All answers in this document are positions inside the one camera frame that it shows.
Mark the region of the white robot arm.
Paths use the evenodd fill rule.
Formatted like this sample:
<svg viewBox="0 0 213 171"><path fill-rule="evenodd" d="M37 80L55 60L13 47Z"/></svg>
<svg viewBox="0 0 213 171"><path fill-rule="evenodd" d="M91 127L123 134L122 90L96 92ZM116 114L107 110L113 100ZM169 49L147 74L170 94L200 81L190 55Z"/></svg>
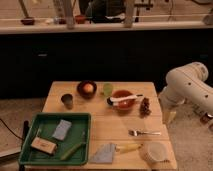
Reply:
<svg viewBox="0 0 213 171"><path fill-rule="evenodd" d="M159 93L164 124L169 124L176 115L175 108L189 100L208 114L213 114L213 87L205 81L209 75L201 62L192 62L174 68L166 74L167 85Z"/></svg>

